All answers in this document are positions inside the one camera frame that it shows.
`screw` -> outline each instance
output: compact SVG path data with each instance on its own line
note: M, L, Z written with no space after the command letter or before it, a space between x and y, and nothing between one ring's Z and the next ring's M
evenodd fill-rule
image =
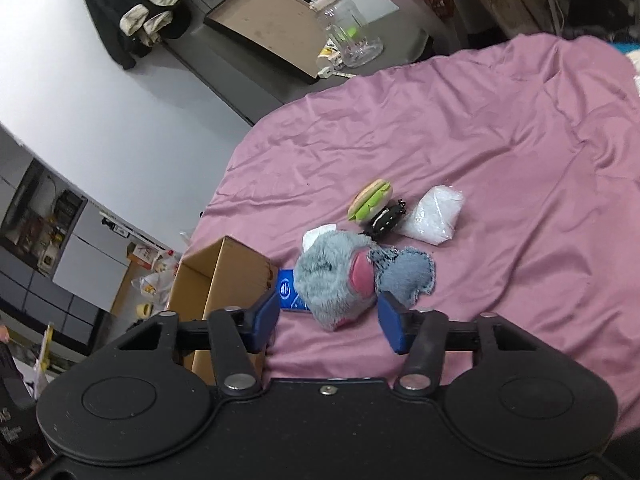
M335 395L338 393L338 388L331 384L326 384L325 386L320 387L320 393L323 395Z
M405 390L424 390L431 386L431 379L422 374L408 374L400 377L400 386Z
M233 374L225 379L225 386L231 390L248 390L255 384L255 378L249 374Z

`toy hot dog bun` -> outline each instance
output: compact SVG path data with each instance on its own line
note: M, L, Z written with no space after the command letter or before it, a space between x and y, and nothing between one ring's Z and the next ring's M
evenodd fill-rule
M373 181L351 202L347 218L358 224L368 223L391 200L394 190L391 184L381 178Z

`cardboard tray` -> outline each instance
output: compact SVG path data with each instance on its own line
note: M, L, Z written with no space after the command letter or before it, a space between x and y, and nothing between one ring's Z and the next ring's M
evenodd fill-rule
M204 23L254 50L309 84L318 79L316 58L326 43L310 0L224 0Z
M278 268L266 256L225 236L180 261L169 297L169 310L180 321L206 319L209 312L226 306L248 308L274 286ZM249 355L258 377L262 375L264 352ZM207 384L215 384L209 351L197 351L184 360L188 368Z

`white cabinet door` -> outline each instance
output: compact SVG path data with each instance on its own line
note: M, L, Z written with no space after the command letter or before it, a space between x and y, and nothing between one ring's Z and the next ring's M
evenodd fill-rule
M0 127L0 176L18 187L32 160L31 153Z
M102 218L100 209L91 202L87 203L74 227L73 234L107 256L128 266L127 246L131 241L130 238L123 238L106 225L102 225Z
M71 235L53 282L109 312L126 272L127 266Z
M4 215L6 215L6 210L9 209L9 204L14 198L14 194L15 189L0 178L0 224L4 219Z

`black jacket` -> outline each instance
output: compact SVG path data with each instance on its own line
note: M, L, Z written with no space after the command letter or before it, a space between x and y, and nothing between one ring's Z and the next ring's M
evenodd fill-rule
M84 0L107 52L125 70L162 39L179 38L191 21L183 0Z

